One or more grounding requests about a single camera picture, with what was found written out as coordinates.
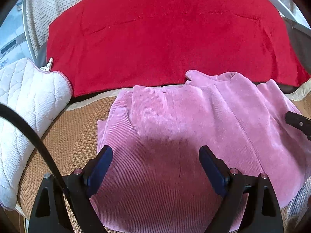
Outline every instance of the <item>pink corduroy garment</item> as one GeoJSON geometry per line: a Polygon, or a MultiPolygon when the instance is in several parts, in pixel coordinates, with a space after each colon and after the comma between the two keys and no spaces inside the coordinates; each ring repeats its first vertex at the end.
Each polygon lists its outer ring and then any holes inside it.
{"type": "MultiPolygon", "coordinates": [[[[199,162],[203,145],[229,168],[267,173],[281,207],[309,176],[311,142],[285,123],[287,111],[299,111],[273,80],[255,86],[239,73],[194,70],[186,77],[179,88],[122,91],[107,122],[98,122],[99,147],[111,146],[114,155],[91,203],[110,229],[204,232],[221,198],[199,162]]],[[[244,196],[231,230],[245,204],[244,196]]]]}

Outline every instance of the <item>white quilted pillow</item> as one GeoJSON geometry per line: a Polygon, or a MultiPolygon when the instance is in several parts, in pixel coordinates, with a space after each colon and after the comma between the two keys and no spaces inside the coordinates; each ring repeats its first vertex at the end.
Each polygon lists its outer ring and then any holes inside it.
{"type": "MultiPolygon", "coordinates": [[[[24,118],[39,137],[71,95],[71,85],[62,73],[41,71],[28,58],[0,70],[0,102],[24,118]]],[[[18,184],[33,150],[20,131],[0,118],[0,203],[7,209],[16,205],[18,184]]]]}

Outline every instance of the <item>metal screw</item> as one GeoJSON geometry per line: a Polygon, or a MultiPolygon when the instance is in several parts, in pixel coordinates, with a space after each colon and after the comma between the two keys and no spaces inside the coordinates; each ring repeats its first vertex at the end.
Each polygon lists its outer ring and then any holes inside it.
{"type": "Polygon", "coordinates": [[[262,173],[260,174],[260,177],[262,177],[263,179],[267,179],[267,178],[268,178],[268,175],[265,174],[264,172],[262,172],[262,173]]]}
{"type": "Polygon", "coordinates": [[[233,175],[238,174],[238,170],[237,170],[236,168],[231,168],[231,169],[230,169],[230,172],[231,172],[233,175]]]}
{"type": "Polygon", "coordinates": [[[43,174],[43,177],[48,180],[51,177],[51,174],[49,172],[43,174]]]}
{"type": "Polygon", "coordinates": [[[77,168],[73,171],[74,174],[79,175],[83,172],[83,170],[81,168],[77,168]]]}

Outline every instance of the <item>woven rattan mat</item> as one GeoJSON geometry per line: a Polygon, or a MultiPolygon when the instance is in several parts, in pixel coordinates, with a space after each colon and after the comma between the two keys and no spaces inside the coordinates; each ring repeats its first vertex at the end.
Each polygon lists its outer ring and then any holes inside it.
{"type": "MultiPolygon", "coordinates": [[[[82,108],[64,111],[45,133],[43,142],[62,175],[68,175],[78,167],[83,168],[90,159],[95,158],[97,121],[107,119],[115,98],[103,98],[82,108]]],[[[46,163],[40,154],[34,151],[24,170],[18,193],[18,202],[28,218],[43,174],[46,172],[49,172],[46,163]]],[[[68,211],[74,231],[82,232],[72,211],[68,211]]]]}
{"type": "MultiPolygon", "coordinates": [[[[43,142],[54,158],[62,175],[83,168],[96,156],[97,120],[106,120],[115,97],[97,100],[87,106],[64,111],[53,122],[43,136],[43,142]]],[[[306,117],[311,117],[311,93],[299,102],[292,101],[306,117]]],[[[46,163],[34,151],[20,181],[18,202],[29,218],[35,196],[44,173],[49,172],[46,163]]],[[[307,210],[307,199],[311,195],[311,178],[304,184],[295,198],[281,210],[285,232],[292,232],[307,210]]],[[[75,232],[81,232],[68,204],[69,217],[75,232]]]]}

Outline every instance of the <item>red blanket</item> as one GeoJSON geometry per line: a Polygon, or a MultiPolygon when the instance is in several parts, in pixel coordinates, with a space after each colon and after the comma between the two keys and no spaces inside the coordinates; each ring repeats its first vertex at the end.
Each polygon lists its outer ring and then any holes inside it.
{"type": "Polygon", "coordinates": [[[310,77],[267,0],[83,0],[51,23],[47,57],[75,97],[183,84],[190,69],[291,86],[310,77]]]}

